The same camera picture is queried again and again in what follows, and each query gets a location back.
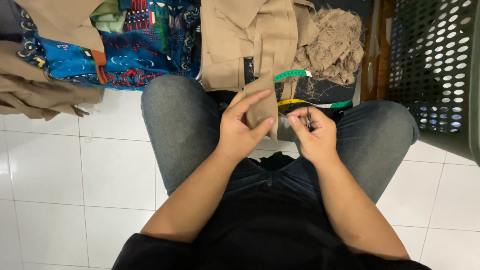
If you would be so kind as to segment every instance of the jeans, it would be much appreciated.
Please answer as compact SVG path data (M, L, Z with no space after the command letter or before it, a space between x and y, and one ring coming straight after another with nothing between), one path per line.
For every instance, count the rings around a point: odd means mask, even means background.
M199 82L163 75L145 88L142 113L163 183L171 195L217 146L217 105ZM417 124L400 104L369 101L346 110L336 126L340 159L376 203L417 140ZM233 171L223 199L262 184L283 185L312 201L320 198L316 170L300 156L276 172L243 159Z

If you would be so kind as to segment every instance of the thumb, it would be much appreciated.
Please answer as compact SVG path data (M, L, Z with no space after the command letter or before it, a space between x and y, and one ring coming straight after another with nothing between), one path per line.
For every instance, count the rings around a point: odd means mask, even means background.
M295 115L289 116L288 122L292 126L293 130L297 134L297 137L299 138L300 141L306 139L307 136L311 135L307 127L301 123L300 119L297 116Z
M260 141L272 128L273 124L275 123L275 118L269 117L265 119L260 125L252 130L253 137Z

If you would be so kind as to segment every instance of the hand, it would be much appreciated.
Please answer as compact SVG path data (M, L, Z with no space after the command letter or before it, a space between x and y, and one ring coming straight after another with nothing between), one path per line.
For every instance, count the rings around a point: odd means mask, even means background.
M248 108L271 94L271 90L264 90L246 98L240 91L232 100L222 115L220 123L220 140L215 149L220 156L238 163L249 156L255 146L267 134L275 123L274 117L265 119L253 130L245 125L244 113Z
M306 126L307 107L299 108L287 115L288 122L300 140L302 155L315 167L337 160L336 125L323 112L309 107L314 131L309 132Z

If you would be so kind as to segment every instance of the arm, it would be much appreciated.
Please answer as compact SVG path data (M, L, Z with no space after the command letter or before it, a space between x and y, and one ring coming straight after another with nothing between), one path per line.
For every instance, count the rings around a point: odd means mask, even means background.
M140 231L156 238L191 243L215 212L237 164L253 152L274 123L265 119L250 130L241 120L265 90L243 98L239 92L222 115L220 140L214 152L173 192Z
M385 259L409 259L408 253L378 208L355 181L336 152L335 122L310 108L315 130L304 126L306 108L289 114L302 155L315 166L330 223L353 252Z

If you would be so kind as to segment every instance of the person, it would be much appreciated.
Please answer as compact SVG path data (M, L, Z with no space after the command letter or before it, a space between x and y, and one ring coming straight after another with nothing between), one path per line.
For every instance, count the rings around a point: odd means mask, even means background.
M337 124L310 107L312 132L296 109L301 156L267 171L247 157L275 120L250 130L243 116L270 94L240 92L220 119L199 82L150 82L142 112L169 197L112 269L429 269L375 206L419 133L405 107L364 102Z

